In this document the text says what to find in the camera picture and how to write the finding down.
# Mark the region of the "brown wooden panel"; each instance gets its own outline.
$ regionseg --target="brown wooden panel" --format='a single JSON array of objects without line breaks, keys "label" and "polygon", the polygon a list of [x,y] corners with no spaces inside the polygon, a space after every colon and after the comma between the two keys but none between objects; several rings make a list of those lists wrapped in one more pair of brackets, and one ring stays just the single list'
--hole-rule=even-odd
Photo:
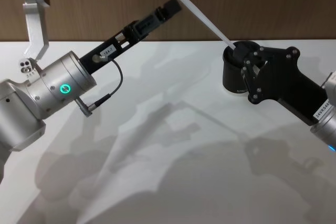
[{"label": "brown wooden panel", "polygon": [[[50,40],[104,40],[166,0],[50,0]],[[336,0],[192,0],[230,39],[336,38]],[[23,0],[0,0],[0,40],[26,40]],[[188,10],[149,40],[217,39]]]}]

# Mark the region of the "white stick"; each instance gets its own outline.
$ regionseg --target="white stick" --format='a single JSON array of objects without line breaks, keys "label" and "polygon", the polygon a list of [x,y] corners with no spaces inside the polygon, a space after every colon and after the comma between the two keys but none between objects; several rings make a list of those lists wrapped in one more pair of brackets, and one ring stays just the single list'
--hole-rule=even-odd
[{"label": "white stick", "polygon": [[233,45],[233,43],[190,0],[180,1],[229,47],[232,49],[236,48],[235,45]]}]

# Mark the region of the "label sticker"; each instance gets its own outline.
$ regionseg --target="label sticker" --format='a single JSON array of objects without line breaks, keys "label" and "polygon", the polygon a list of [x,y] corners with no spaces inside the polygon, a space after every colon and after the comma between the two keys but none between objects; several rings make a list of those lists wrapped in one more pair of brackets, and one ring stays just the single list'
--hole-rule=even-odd
[{"label": "label sticker", "polygon": [[329,100],[326,100],[324,102],[324,104],[322,104],[322,106],[315,112],[314,117],[317,120],[320,120],[321,117],[324,116],[324,114],[331,108],[331,104],[329,102]]},{"label": "label sticker", "polygon": [[100,52],[100,55],[107,57],[115,51],[116,51],[116,49],[115,49],[114,45],[111,45],[111,46],[105,48],[102,52]]}]

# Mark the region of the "blue led light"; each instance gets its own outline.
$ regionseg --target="blue led light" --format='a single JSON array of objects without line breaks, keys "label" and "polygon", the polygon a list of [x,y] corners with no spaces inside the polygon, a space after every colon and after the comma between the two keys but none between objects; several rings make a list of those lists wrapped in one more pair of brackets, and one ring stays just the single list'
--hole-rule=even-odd
[{"label": "blue led light", "polygon": [[329,147],[329,149],[332,150],[333,152],[336,152],[336,150],[335,150],[334,147],[332,147],[332,146],[330,146],[330,145],[328,145],[328,147]]},{"label": "blue led light", "polygon": [[63,93],[63,94],[67,94],[67,93],[69,93],[71,91],[71,87],[68,84],[63,84],[59,88],[59,91],[61,91],[61,93]]}]

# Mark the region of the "white table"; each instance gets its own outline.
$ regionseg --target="white table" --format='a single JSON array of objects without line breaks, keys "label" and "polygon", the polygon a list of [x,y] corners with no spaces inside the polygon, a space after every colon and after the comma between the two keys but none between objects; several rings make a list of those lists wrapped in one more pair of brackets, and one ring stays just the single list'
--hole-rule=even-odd
[{"label": "white table", "polygon": [[[257,42],[298,47],[299,69],[318,84],[336,69],[335,40]],[[96,45],[51,42],[40,65]],[[26,46],[0,43],[2,78],[24,80]],[[277,102],[227,92],[224,47],[141,42],[120,56],[113,98],[88,119],[71,103],[10,156],[0,223],[335,223],[336,153]],[[87,103],[119,81],[113,64],[94,77]]]}]

